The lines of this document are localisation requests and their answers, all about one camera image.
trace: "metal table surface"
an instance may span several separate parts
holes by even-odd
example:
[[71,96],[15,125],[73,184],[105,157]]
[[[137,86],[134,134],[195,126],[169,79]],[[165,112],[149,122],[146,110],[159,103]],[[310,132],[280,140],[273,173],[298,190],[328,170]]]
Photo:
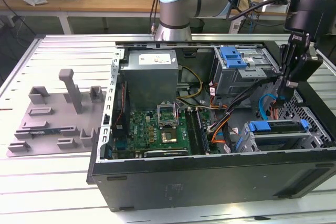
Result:
[[[288,35],[194,35],[195,40],[274,40]],[[7,158],[7,146],[30,102],[32,86],[65,91],[61,68],[72,68],[80,90],[108,82],[114,41],[152,40],[149,35],[47,36],[34,40],[0,88],[0,223],[263,223],[336,222],[336,177],[301,199],[243,202],[112,213],[95,185],[87,185],[90,153]],[[335,68],[326,62],[309,82],[336,113]]]

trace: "gray 3d printed holder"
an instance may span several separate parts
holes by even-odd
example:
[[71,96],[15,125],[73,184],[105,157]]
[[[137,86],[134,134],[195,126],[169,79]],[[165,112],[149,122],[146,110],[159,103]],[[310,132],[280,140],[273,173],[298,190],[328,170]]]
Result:
[[80,92],[72,69],[61,69],[59,79],[68,93],[49,94],[32,87],[31,103],[9,145],[7,156],[89,152],[99,136],[105,92],[100,86]]

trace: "ventilation grille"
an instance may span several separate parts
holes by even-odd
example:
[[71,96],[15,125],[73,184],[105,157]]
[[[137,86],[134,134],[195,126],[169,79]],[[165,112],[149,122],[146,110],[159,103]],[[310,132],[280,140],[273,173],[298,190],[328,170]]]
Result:
[[296,104],[300,103],[302,98],[300,95],[295,92],[292,99],[285,103],[285,106],[282,109],[279,109],[279,119],[293,119],[293,120],[300,120],[305,119],[311,125],[311,132],[317,133],[321,140],[326,142],[331,142],[330,136],[326,133],[322,125],[313,115],[311,110],[308,107],[299,107]]

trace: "green circuit board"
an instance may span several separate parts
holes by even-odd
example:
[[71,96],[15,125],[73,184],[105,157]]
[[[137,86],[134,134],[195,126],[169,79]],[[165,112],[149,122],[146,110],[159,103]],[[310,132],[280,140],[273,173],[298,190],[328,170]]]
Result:
[[[130,123],[130,138],[128,140],[129,150],[162,150],[162,149],[184,149],[190,150],[189,139],[186,130],[184,112],[180,113],[179,123],[175,129],[160,129],[157,111],[132,111]],[[161,120],[170,120],[172,117],[168,112],[161,113]],[[163,133],[173,132],[166,137],[163,143]]]
[[[210,125],[207,110],[200,110],[204,130]],[[174,119],[170,110],[163,110],[160,121]],[[179,110],[178,125],[161,127],[157,111],[131,111],[130,134],[124,140],[118,140],[115,147],[119,154],[132,156],[134,151],[148,150],[186,150],[191,155],[187,123],[184,110]]]

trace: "table leg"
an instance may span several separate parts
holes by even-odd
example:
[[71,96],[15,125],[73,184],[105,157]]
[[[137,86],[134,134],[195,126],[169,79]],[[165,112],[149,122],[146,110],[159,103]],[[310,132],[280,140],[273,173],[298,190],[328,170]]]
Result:
[[11,16],[0,16],[0,19],[10,28],[15,27]]
[[74,34],[74,31],[73,31],[72,26],[69,22],[68,16],[61,15],[58,18],[59,18],[59,21],[62,25],[64,34]]
[[237,18],[231,22],[229,34],[237,34],[239,32],[240,25],[244,19],[244,16]]
[[104,30],[108,30],[109,29],[109,23],[107,21],[106,17],[102,17],[101,20],[103,21],[103,28]]

